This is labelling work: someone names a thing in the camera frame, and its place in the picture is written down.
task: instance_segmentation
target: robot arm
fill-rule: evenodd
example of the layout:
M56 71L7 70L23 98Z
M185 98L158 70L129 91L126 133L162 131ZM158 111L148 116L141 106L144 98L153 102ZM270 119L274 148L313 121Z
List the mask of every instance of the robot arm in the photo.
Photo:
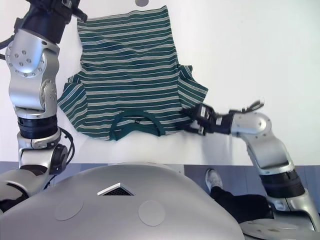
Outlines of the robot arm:
M57 123L57 44L72 15L82 21L87 15L78 9L80 0L27 1L28 13L17 18L14 40L6 42L9 96L20 129L19 169L0 175L1 212L42 191L66 168L75 150L71 135ZM69 151L59 144L62 132L71 142Z
M182 111L199 125L198 129L188 126L185 130L200 135L220 133L241 138L246 143L248 155L275 211L303 212L311 221L311 227L319 232L317 209L308 190L304 189L285 145L273 134L271 120L255 112L261 107L263 104L257 101L247 109L230 110L228 114L221 115L212 107L199 104Z

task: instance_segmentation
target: striped shirt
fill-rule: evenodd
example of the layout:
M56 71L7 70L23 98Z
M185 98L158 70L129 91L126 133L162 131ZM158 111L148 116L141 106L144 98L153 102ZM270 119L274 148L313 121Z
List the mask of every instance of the striped shirt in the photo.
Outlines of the striped shirt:
M75 129L101 140L132 131L174 134L191 120L180 113L203 102L208 89L178 63L168 9L77 23L81 71L58 100Z

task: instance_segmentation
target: white stripe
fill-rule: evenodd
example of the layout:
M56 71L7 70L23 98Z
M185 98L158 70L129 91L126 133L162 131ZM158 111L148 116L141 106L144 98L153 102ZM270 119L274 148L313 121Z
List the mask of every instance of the white stripe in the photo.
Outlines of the white stripe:
M81 99L79 99L78 101L76 101L76 103L81 103L81 102L83 102L84 100L86 100L86 98L87 98L87 96L86 95L84 95ZM64 106L64 108L63 108L63 110L65 110L67 107L69 107L70 105L74 105L74 101L75 100L77 100L78 98L77 97L75 97L74 99L72 99L72 101L70 101L66 106Z
M191 100L192 102L194 102L194 103L196 103L196 104L199 104L199 103L200 103L200 101L198 101L197 99L194 99L193 97L188 96L187 94L185 94L184 92L182 92L182 91L180 91L180 90L178 90L178 93L179 93L180 95L184 96L186 99L189 99L189 100Z
M164 95L168 95L168 94L173 94L176 92L166 92L166 93L160 93L160 94L150 94L150 95L141 95L141 96L109 96L109 97L95 97L94 100L107 100L107 99L124 99L124 98L141 98L141 97L155 97L155 96L164 96Z
M172 86L144 88L144 89L88 91L86 94L88 96L96 95L96 94L130 94L130 93L156 92L156 91L170 90L170 89L176 89L176 88L177 88L176 85L172 85Z
M102 125L90 125L90 126L85 126L83 124L79 125L78 128L83 128L83 129L104 129L104 128L111 128L112 124L102 124Z
M131 78L131 79L121 79L121 80L100 80L100 81L86 81L85 77L80 75L82 78L81 82L84 84L113 84L113 83L131 83L131 82L145 82L145 81L153 81L153 80L164 80L168 78L174 78L179 75L179 72L176 72L172 75L164 75L164 76L155 76L155 77L145 77L145 78ZM89 79L107 79L107 77L87 77Z
M123 111L116 111L113 113L110 112L104 112L104 113L99 113L99 114L87 114L87 118L88 119L93 119L93 118L100 118L100 117L114 117L120 113L122 113Z
M143 53L145 51L150 51L150 50L153 50L153 49L159 49L159 48L169 48L169 47L174 47L175 44L172 43L172 44L163 44L163 45L157 45L157 46L154 46L154 47L150 47L150 48L144 48L144 49L133 49L133 48L130 48L130 47L126 47L126 48L122 48L122 49L118 49L118 50L113 50L113 51L95 51L95 52L88 52L89 50L99 50L99 49L108 49L108 48L113 48L115 46L120 46L119 45L112 45L112 46L104 46L104 47L96 47L96 48L84 48L83 49L83 53L82 55L97 55L97 54L111 54L111 53L114 53L114 54L118 54L118 53L123 53L123 52L126 52L126 51L132 51L132 52L138 52L138 53Z
M145 84L132 84L132 85L110 85L110 86L86 86L85 88L86 89L92 89L92 88L108 88L108 87L111 87L111 88L122 88L122 87L131 87L131 88L135 88L135 87L139 87L139 86L154 86L154 85L159 85L159 84L170 84L170 83L174 83L176 82L177 80L172 80L172 81L162 81L162 82L151 82L151 83L145 83Z
M163 10L161 11L155 11L155 12L148 12L147 14L150 14L150 13L161 13L163 12ZM162 16L162 15L168 15L167 12L164 12L162 14L157 14L157 17L158 16ZM113 16L104 16L104 17L98 17L98 18L90 18L86 21L86 23L82 23L82 22L78 22L79 24L84 24L84 25L93 25L93 24L111 24L111 23L118 23L118 22L123 22L123 21L128 21L128 20L133 20L133 19L148 19L148 18L155 18L154 15L151 15L151 16L143 16L143 17L130 17L128 18L130 15L127 15L127 14L121 14L121 15L113 15ZM120 18L124 18L122 20L118 20L118 21L108 21L108 22L102 22L102 20L109 20L109 19L112 19L112 18L115 18L115 19L120 19Z
M87 20L87 22L93 22L93 21L100 21L100 20L108 20L108 19L117 19L117 18L127 18L131 15L146 15L146 14L156 14L156 13L161 13L164 10L167 10L168 8L166 6L163 6L162 8L155 9L155 10L148 10L148 11L131 11L129 13L125 14L118 14L118 15L111 15L111 16L102 16L102 17L95 17L95 18L90 18Z
M191 88L191 89L195 89L195 90L197 90L197 91L200 92L200 93L203 93L203 94L207 94L207 93L208 93L208 91L206 91L206 90L203 90L203 89L201 89L201 88L199 88L199 87L196 87L196 86L193 86L193 85L187 83L186 81L183 81L180 77L178 78L178 81L179 81L179 83L182 83L183 85L186 85L187 87L189 87L189 88ZM194 83L195 83L196 85L201 86L201 85L200 85L198 82L196 82L196 81L194 81Z
M196 95L198 98L203 99L203 97L201 97L201 96L198 95L200 92L188 91L187 89L183 88L182 86L180 86L180 88L182 88L183 90L185 90L186 92L188 92L188 93L190 93L190 94L192 94L192 95Z
M83 111L77 112L73 118L70 119L70 122L73 123L75 119L81 115L85 115L87 113L87 109L84 109Z
M65 115L67 115L68 116L68 114L69 113L71 113L71 112L76 112L77 110L79 110L79 109L81 109L81 108L83 108L84 106L86 106L87 105L87 102L85 102L83 105L81 105L81 106L79 106L79 107L77 107L77 108L75 108L75 106L77 106L78 104L80 104L80 100L79 101L77 101L76 103L75 103L75 105L73 105L68 111L65 111L64 113L65 113Z
M144 25L144 24L152 24L152 23L158 23L158 22L163 22L169 20L169 17L163 17L163 18L158 18L158 19L152 19L152 20L147 20L147 21L140 21L140 22L128 22L124 24L116 24L116 25L103 25L103 26L80 26L78 25L78 29L86 29L86 30L99 30L99 29L114 29L116 28L115 31L119 31L121 27L128 27L128 26L138 26L138 25Z
M136 41L126 41L126 42L121 42L124 45L129 45L129 44L140 44L140 43L148 43L148 42L155 42L159 40L165 40L168 38L172 38L172 35L169 34L167 36L161 36L161 37L154 37L154 38L149 38L149 39L143 39L143 40L136 40ZM108 39L102 39L98 41L86 41L82 43L82 46L90 46L90 45L99 45L99 44L105 44L105 43L114 43L114 40L108 40Z
M140 64L132 64L132 65L113 65L113 66L85 66L86 69L89 68L95 68L95 69L108 69L108 68L131 68L135 66L148 66L148 65L159 65L159 64L166 64L166 65L161 65L159 67L166 67L169 66L168 64L174 61L175 64L177 64L176 59L171 59L169 61L155 61L155 62L149 62L149 63L140 63Z
M143 60L161 60L161 59L167 59L171 58L173 56L177 56L177 53L171 53L169 55L164 55L164 56L143 56L143 57L133 57L133 58L128 58L124 60L104 60L104 61L88 61L88 60L81 60L81 64L94 64L94 65L102 65L102 64L115 64L115 63L131 63L135 61L143 61Z
M140 30L140 31L144 31L144 33L152 33L154 30L164 28L169 23L170 23L169 21L168 22L164 22L164 23L160 23L160 24L157 24L157 25L153 25L152 27L154 27L154 28L149 28L147 30ZM129 35L134 35L137 32L137 31L132 31L132 30L138 30L138 29L146 29L146 27L145 26L135 26L134 28L133 27L122 28L121 31L123 31L124 33L126 33L129 36ZM78 28L78 32L81 33L81 34L90 34L91 33L91 34L99 34L101 36L106 36L107 37L111 33L111 34L113 34L113 37L124 36L124 35L122 35L122 33L113 33L114 31L115 31L114 29L109 29L107 31L95 31L95 30L88 29L86 31L86 30L80 30Z
M144 72L144 71L151 71L151 70L158 70L158 69L170 69L174 66L177 66L177 62L175 61L172 64L165 65L165 66L153 66L153 67L144 67L144 68L139 68L139 69L117 69L117 70L109 70L109 71L101 71L101 70L94 70L94 71L87 71L86 69L82 69L82 73L85 73L87 75L94 75L94 74L117 74L117 73L136 73L136 72Z
M153 105L153 106L144 106L143 108L155 108L155 107L162 107L162 106L168 106L168 105L173 105L173 104L177 104L176 102L173 102L173 103L168 103L168 104L161 104L161 105ZM113 108L109 108L109 107L106 107L106 108L101 108L99 110L96 110L96 109L88 109L88 112L96 112L96 111L105 111L105 110L117 110L117 109L124 109L124 110L128 110L128 109L137 109L139 110L139 108L137 108L136 106L126 106L126 107L123 107L123 106L119 106L119 107L113 107ZM172 108L165 108L165 109L162 109L162 110L146 110L147 113L151 113L151 114L156 114L156 113L166 113L166 112L170 112L170 111L180 111L182 108L181 107L172 107Z
M149 36L156 36L156 35L164 35L167 33L171 33L171 31L168 32L161 32L161 33L153 33L153 32L159 32L159 31L164 31L164 30L171 30L170 26L166 26L166 27L159 27L159 28L155 28L155 29L150 29L150 30L140 30L140 31L131 31L129 32L123 32L123 33L117 33L117 34L106 34L106 35L102 35L97 34L97 32L93 32L93 31L79 31L79 36L81 39L92 39L92 38L116 38L116 37L120 37L120 36L127 36L125 38L117 38L117 39L113 39L114 41L121 41L121 40L128 40L128 39L136 39L136 38L142 38L142 37L149 37ZM129 35L135 35L135 34L145 34L145 33L152 33L152 34L148 34L148 35L143 35L143 36L128 36ZM94 36L82 36L85 34L95 34Z
M179 96L171 96L171 97L164 97L164 98L156 98L156 99L146 99L146 100L117 100L117 101L106 101L106 102L95 102L95 103L88 103L89 107L98 107L98 106L112 106L118 104L144 104L144 103L159 103L171 100L178 100Z
M64 99L62 101L59 102L59 105L61 106L62 104L64 104L66 101L69 100L69 98L73 97L74 93L80 88L82 87L82 84L79 85L75 85L74 89L72 89L67 96L64 97ZM78 95L81 95L84 92L85 89L83 89Z

